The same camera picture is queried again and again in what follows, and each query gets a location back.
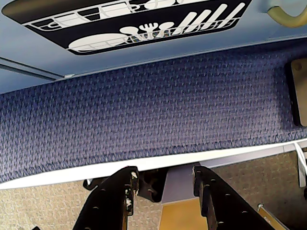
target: black plastic part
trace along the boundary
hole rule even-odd
[[[83,181],[83,187],[88,191],[92,191],[96,186],[100,185],[103,181],[105,181],[107,177],[95,178],[91,181],[90,184],[87,183],[87,180]]]
[[[286,73],[289,95],[291,100],[291,111],[293,115],[293,122],[296,126],[300,126],[301,122],[299,117],[298,102],[296,98],[296,90],[295,90],[295,83],[294,83],[294,76],[292,72],[291,62],[287,63],[284,69]]]
[[[194,195],[200,197],[201,215],[207,217],[209,229],[274,229],[212,170],[195,166],[194,176]]]
[[[138,196],[144,197],[152,202],[160,202],[165,185],[168,168],[148,170],[139,172]],[[105,181],[107,177],[95,178],[90,184],[83,181],[83,187],[89,191]]]
[[[126,167],[102,181],[88,196],[73,230],[126,230],[139,189],[137,167]]]

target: sticker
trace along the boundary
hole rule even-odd
[[[67,51],[90,55],[227,30],[250,2],[15,0],[2,13]]]

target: white plastic edge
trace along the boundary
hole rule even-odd
[[[0,184],[0,190],[47,184],[59,184],[86,180],[90,178],[105,177],[112,175],[119,169],[126,166],[137,166],[139,171],[144,171],[201,161],[202,165],[214,168],[231,163],[249,161],[256,158],[293,151],[295,150],[294,143],[299,144],[301,148],[305,148],[307,147],[307,138],[278,144],[106,162],[51,172],[43,172],[4,182]]]

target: light blue panel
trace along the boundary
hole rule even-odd
[[[2,7],[10,1],[2,0]],[[282,2],[283,6],[287,8],[287,4],[294,1],[283,0]],[[74,55],[4,15],[0,15],[0,55],[61,75],[85,74],[231,47],[282,40],[280,35],[294,38],[306,34],[305,27],[300,30],[280,31],[281,26],[265,13],[268,8],[268,0],[253,0],[233,29],[89,56]]]
[[[291,16],[299,15],[302,10],[306,7],[307,1],[297,1],[294,0],[291,3],[286,4],[286,2],[281,3],[281,7]],[[287,28],[278,25],[277,31],[270,36],[270,39],[288,37],[288,36],[304,36],[307,35],[307,25],[298,28]]]
[[[52,81],[0,69],[0,93],[46,84],[49,82]]]

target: beige carpet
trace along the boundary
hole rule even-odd
[[[214,169],[253,207],[265,208],[286,225],[307,228],[307,201],[298,187],[295,153]],[[82,182],[0,191],[0,229],[71,230],[89,192]],[[162,206],[136,197],[129,230],[157,230]]]

